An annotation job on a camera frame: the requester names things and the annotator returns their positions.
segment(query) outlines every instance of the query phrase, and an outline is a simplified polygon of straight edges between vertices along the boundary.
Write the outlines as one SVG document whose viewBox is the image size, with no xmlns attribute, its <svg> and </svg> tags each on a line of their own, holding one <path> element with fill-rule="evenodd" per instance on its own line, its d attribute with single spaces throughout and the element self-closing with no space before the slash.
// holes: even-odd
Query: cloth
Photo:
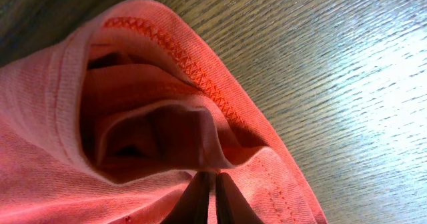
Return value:
<svg viewBox="0 0 427 224">
<path fill-rule="evenodd" d="M 0 223 L 159 223 L 199 170 L 229 173 L 265 223 L 326 223 L 260 110 L 160 3 L 112 7 L 0 87 Z"/>
</svg>

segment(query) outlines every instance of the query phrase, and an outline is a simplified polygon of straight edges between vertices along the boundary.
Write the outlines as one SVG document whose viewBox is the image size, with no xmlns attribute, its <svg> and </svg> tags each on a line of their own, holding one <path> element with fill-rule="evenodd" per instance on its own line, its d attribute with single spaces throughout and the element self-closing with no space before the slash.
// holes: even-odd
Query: tabletop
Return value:
<svg viewBox="0 0 427 224">
<path fill-rule="evenodd" d="M 0 0 L 0 65 L 123 0 Z M 330 223 L 427 223 L 427 0 L 156 0 L 220 56 Z"/>
</svg>

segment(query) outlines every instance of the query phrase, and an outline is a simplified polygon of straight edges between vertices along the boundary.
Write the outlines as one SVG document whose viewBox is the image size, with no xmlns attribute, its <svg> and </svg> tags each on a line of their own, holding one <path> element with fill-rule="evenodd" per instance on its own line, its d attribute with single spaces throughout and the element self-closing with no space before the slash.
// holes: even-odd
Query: table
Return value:
<svg viewBox="0 0 427 224">
<path fill-rule="evenodd" d="M 123 0 L 0 0 L 0 64 Z M 427 0 L 157 0 L 276 128 L 330 223 L 427 222 Z"/>
</svg>

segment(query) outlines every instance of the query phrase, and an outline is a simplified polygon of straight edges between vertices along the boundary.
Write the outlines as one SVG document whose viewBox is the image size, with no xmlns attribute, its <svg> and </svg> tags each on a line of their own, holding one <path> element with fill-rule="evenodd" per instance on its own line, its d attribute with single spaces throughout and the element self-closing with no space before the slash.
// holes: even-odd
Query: garment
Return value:
<svg viewBox="0 0 427 224">
<path fill-rule="evenodd" d="M 197 170 L 229 173 L 265 223 L 326 223 L 260 110 L 160 3 L 110 8 L 0 87 L 0 223 L 159 223 Z"/>
</svg>

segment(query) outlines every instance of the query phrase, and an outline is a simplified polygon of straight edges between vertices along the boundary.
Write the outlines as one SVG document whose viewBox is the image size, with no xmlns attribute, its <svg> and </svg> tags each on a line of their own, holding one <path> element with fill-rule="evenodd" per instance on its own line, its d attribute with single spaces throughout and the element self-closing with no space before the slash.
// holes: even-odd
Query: folded fabric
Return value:
<svg viewBox="0 0 427 224">
<path fill-rule="evenodd" d="M 0 87 L 0 223 L 159 223 L 201 170 L 229 173 L 265 223 L 326 223 L 260 110 L 160 3 L 112 7 Z"/>
</svg>

